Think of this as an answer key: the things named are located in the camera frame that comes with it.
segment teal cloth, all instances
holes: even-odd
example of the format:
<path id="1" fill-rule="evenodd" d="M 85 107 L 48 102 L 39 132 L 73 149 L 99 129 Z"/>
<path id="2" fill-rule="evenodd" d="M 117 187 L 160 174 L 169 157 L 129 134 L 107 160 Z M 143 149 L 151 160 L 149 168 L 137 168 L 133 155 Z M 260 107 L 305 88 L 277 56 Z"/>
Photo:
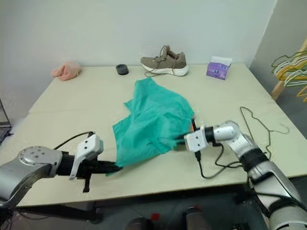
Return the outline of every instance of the teal cloth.
<path id="1" fill-rule="evenodd" d="M 113 126 L 119 167 L 131 165 L 177 145 L 194 115 L 188 101 L 151 78 L 135 82 L 133 99 L 124 103 L 130 115 Z"/>

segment white shoe sole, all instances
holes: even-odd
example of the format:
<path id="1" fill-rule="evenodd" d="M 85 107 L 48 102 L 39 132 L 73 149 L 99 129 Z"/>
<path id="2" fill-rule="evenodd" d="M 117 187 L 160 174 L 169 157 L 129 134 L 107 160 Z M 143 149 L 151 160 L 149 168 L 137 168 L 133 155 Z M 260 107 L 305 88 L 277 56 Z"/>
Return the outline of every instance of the white shoe sole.
<path id="1" fill-rule="evenodd" d="M 184 76 L 184 75 L 187 74 L 187 72 L 189 70 L 189 67 L 187 65 L 182 69 L 171 69 L 171 68 L 153 69 L 153 68 L 149 68 L 149 67 L 145 66 L 144 64 L 142 64 L 142 65 L 145 69 L 147 69 L 151 73 L 155 73 L 155 74 L 172 74 L 172 75 L 176 75 L 176 76 Z"/>

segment black tape roll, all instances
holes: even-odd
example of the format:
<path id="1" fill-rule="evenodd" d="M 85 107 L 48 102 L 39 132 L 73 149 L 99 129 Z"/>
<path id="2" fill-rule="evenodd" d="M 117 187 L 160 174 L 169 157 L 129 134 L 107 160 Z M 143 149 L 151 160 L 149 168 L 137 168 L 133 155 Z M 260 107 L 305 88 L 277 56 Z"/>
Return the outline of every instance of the black tape roll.
<path id="1" fill-rule="evenodd" d="M 116 71 L 119 75 L 126 75 L 129 73 L 128 67 L 125 64 L 119 64 L 116 66 Z"/>

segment purple tissue box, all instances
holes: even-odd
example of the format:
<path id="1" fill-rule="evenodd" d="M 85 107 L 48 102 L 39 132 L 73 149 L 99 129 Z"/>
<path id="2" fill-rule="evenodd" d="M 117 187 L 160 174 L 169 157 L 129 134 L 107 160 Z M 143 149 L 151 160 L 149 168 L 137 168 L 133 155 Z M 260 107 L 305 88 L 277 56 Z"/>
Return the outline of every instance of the purple tissue box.
<path id="1" fill-rule="evenodd" d="M 222 63 L 210 62 L 207 67 L 207 76 L 225 80 L 230 65 L 224 65 Z"/>

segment tissue box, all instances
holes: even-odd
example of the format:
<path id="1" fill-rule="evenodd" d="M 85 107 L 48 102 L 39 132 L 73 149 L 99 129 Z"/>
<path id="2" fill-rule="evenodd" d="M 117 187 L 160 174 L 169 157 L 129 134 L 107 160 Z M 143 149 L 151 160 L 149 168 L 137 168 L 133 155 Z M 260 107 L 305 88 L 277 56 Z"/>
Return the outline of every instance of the tissue box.
<path id="1" fill-rule="evenodd" d="M 225 80 L 232 58 L 216 57 L 211 58 L 207 67 L 207 76 Z"/>

